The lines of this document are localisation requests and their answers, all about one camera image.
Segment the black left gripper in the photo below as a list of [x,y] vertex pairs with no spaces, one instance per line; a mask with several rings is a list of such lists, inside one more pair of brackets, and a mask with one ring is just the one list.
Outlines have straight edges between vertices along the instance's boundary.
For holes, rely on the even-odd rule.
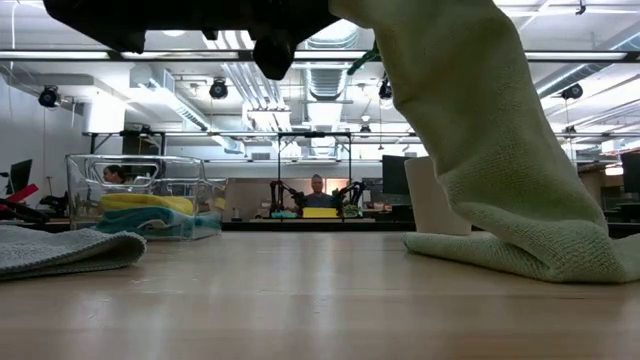
[[257,40],[253,60],[270,80],[282,80],[294,61],[297,43],[334,24],[329,0],[210,0],[203,10],[203,33],[246,30]]

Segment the yellow microfiber towel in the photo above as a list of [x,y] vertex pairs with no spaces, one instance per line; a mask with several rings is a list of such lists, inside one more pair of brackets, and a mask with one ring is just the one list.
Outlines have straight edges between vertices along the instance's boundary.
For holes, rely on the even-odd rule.
[[124,210],[139,207],[165,207],[185,215],[194,214],[191,200],[177,196],[151,194],[111,193],[103,195],[99,204],[104,210]]

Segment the light blue teal-edged towel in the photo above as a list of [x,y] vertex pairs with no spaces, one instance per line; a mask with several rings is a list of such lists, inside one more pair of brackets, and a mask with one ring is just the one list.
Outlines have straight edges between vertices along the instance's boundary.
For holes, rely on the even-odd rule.
[[165,225],[184,224],[187,226],[207,226],[219,228],[221,215],[209,212],[198,215],[188,215],[166,207],[138,207],[122,210],[105,211],[101,225],[118,225],[137,228],[151,220],[160,220]]

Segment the green microfiber towel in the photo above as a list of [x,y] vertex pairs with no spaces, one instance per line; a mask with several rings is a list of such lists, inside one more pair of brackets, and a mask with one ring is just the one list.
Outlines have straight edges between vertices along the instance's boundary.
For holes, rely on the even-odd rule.
[[519,34],[493,0],[329,0],[374,32],[395,108],[451,210],[477,236],[410,233],[415,253],[537,280],[640,280],[640,235],[614,240],[560,147]]

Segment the teal fluffy microfiber towel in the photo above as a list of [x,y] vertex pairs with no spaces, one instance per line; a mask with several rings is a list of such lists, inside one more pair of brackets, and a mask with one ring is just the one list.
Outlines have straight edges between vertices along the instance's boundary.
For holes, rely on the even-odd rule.
[[218,235],[222,227],[216,219],[187,217],[174,220],[158,218],[102,220],[93,229],[109,234],[126,231],[150,239],[189,240]]

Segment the grey microfiber towel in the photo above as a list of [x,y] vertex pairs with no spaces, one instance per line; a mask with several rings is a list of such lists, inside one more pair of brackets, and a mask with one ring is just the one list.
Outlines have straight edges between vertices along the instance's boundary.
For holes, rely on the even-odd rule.
[[0,225],[0,281],[124,268],[145,251],[146,240],[131,232],[48,233]]

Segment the background robot arms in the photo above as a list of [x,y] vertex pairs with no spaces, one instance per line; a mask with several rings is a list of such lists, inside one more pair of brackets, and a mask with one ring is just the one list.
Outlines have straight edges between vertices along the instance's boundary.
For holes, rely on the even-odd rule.
[[359,217],[359,201],[366,186],[362,182],[353,182],[345,188],[334,190],[331,195],[312,199],[282,181],[270,183],[271,203],[269,217],[272,219],[332,219]]

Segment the black monitor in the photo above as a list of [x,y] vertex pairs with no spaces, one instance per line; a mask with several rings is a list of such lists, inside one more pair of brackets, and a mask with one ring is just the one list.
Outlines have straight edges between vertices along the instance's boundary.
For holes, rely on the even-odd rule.
[[14,163],[10,167],[9,179],[7,186],[7,195],[12,195],[23,190],[29,185],[29,179],[32,168],[32,160],[24,160]]
[[405,162],[407,160],[408,157],[392,155],[382,156],[383,192],[385,194],[409,194],[409,187],[405,170]]
[[625,192],[640,194],[640,153],[623,153],[620,159]]

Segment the potted green plant white pot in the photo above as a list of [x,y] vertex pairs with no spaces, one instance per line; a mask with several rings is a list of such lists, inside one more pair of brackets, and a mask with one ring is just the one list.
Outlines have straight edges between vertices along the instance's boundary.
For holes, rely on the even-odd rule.
[[411,158],[404,162],[404,167],[416,231],[442,235],[469,235],[472,226],[451,210],[447,195],[438,182],[431,158]]

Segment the clear plastic bin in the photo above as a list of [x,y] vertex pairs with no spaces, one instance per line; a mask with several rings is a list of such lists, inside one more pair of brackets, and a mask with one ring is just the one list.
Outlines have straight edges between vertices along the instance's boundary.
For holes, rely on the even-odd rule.
[[[103,170],[108,165],[119,165],[124,169],[125,184],[110,184],[103,180]],[[66,167],[69,219],[73,230],[94,230],[104,212],[109,211],[102,208],[99,200],[111,193],[184,197],[192,201],[193,215],[219,213],[222,227],[227,180],[207,178],[204,162],[199,159],[157,155],[69,155]]]

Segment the red tool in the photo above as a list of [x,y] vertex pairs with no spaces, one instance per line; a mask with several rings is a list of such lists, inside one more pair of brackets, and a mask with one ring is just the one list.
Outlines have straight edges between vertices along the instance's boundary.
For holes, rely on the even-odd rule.
[[16,191],[15,193],[11,194],[7,200],[12,202],[12,203],[18,203],[21,204],[23,203],[28,197],[30,197],[31,195],[35,194],[37,191],[39,190],[38,186],[35,184],[29,184],[26,187],[24,187],[22,190]]

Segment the black background rig frame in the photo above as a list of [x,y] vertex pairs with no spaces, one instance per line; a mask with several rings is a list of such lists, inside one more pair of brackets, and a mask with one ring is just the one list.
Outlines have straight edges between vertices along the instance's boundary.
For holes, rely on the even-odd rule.
[[305,195],[302,192],[294,190],[291,186],[286,185],[282,181],[282,151],[289,146],[289,142],[286,142],[283,145],[283,138],[289,138],[292,142],[294,142],[298,137],[305,139],[320,139],[332,137],[335,141],[338,141],[339,138],[344,137],[347,139],[347,145],[340,143],[348,153],[348,184],[347,190],[339,190],[337,195],[333,196],[333,201],[335,205],[335,209],[338,213],[338,218],[344,219],[344,196],[350,191],[350,187],[353,183],[353,159],[352,159],[352,148],[353,148],[353,134],[350,131],[347,132],[324,132],[324,131],[294,131],[294,132],[277,132],[277,178],[275,181],[272,181],[269,185],[270,187],[270,195],[271,195],[271,207],[269,210],[269,214],[273,211],[283,211],[285,209],[284,206],[284,194],[288,192],[295,199],[298,199],[298,216],[302,216],[302,207],[304,205],[304,197]]

